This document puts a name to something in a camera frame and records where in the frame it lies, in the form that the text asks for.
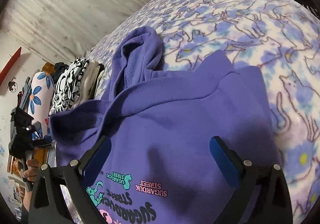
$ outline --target teal cartoon graphic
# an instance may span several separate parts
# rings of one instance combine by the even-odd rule
[[[106,175],[108,179],[111,179],[114,182],[122,184],[125,190],[130,189],[130,181],[132,180],[132,177],[130,174],[124,175],[117,172],[112,172],[112,174],[107,173]]]
[[[87,188],[87,193],[89,194],[90,199],[92,200],[92,202],[94,203],[95,206],[98,206],[102,199],[103,199],[103,192],[100,192],[98,195],[98,198],[95,199],[94,195],[96,194],[96,192],[98,191],[98,186],[101,186],[101,188],[103,188],[103,182],[99,181],[96,183],[96,187],[94,189],[92,189],[91,187]]]

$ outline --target blue flower print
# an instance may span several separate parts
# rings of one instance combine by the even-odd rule
[[[48,88],[48,90],[49,90],[51,84],[54,85],[53,79],[52,79],[51,75],[50,75],[49,73],[47,73],[47,72],[42,72],[42,73],[40,73],[40,74],[38,75],[37,79],[38,79],[38,80],[41,80],[41,79],[43,79],[44,77],[46,77],[46,78],[45,78],[45,81],[46,81],[46,84],[47,84],[47,88]]]
[[[41,91],[41,86],[34,88],[33,93],[30,95],[30,109],[31,113],[35,113],[35,104],[41,105],[41,100],[36,96]]]

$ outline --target wall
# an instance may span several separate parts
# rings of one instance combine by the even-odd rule
[[[15,38],[0,30],[0,70],[9,61],[9,55],[13,55],[20,46],[22,45]],[[9,202],[13,198],[12,185],[8,181],[10,174],[7,173],[10,113],[17,106],[17,94],[22,90],[27,76],[31,77],[36,69],[41,70],[44,64],[45,62],[41,58],[22,47],[21,56],[0,86],[0,192],[12,211],[14,204]],[[8,83],[10,81],[16,82],[17,91],[9,90]]]

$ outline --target silver bolt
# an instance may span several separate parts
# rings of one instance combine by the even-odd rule
[[[46,163],[44,163],[42,166],[41,166],[41,170],[46,170],[48,169],[48,165]]]
[[[276,169],[277,171],[281,170],[281,166],[278,165],[277,163],[273,166],[274,169]]]
[[[252,162],[251,162],[250,160],[244,160],[244,161],[243,161],[243,164],[244,164],[245,166],[251,166],[251,165],[252,165]]]
[[[78,160],[76,160],[76,159],[74,159],[74,160],[72,160],[71,162],[70,162],[70,165],[71,166],[76,166],[76,165],[78,165]]]

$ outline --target white curtain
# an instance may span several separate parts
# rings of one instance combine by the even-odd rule
[[[51,63],[83,56],[149,0],[9,0],[0,28]]]

